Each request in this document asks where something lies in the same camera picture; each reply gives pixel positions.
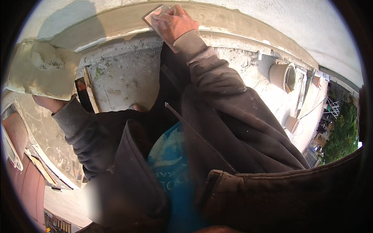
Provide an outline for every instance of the foliage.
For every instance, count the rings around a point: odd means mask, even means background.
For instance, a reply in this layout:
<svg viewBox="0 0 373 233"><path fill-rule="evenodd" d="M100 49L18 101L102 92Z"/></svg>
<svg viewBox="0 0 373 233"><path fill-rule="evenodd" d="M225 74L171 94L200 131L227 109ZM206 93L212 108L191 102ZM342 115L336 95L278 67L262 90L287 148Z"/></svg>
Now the foliage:
<svg viewBox="0 0 373 233"><path fill-rule="evenodd" d="M343 102L334 129L323 147L325 164L334 162L358 147L357 108L352 102Z"/></svg>

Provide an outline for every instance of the right hand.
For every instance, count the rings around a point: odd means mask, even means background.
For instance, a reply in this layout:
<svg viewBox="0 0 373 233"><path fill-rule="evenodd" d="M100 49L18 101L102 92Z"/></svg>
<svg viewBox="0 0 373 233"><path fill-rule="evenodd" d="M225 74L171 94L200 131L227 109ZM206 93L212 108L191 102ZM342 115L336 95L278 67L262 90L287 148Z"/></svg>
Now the right hand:
<svg viewBox="0 0 373 233"><path fill-rule="evenodd" d="M166 13L153 15L153 19L156 20L163 37L171 43L186 32L198 30L198 22L193 20L180 5L173 6Z"/></svg>
<svg viewBox="0 0 373 233"><path fill-rule="evenodd" d="M53 114L56 114L68 103L68 101L65 100L56 100L38 95L32 95L32 98L34 99L35 103L46 109L49 109Z"/></svg>

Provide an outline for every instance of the white wall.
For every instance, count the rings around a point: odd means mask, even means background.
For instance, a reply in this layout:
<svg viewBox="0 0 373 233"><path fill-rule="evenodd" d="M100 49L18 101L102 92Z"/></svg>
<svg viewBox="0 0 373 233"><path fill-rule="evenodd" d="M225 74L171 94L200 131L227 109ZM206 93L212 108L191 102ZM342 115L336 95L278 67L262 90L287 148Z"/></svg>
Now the white wall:
<svg viewBox="0 0 373 233"><path fill-rule="evenodd" d="M315 60L361 87L363 78L353 40L326 0L194 0L238 9L303 47ZM23 38L50 40L96 14L145 0L42 0L23 29Z"/></svg>

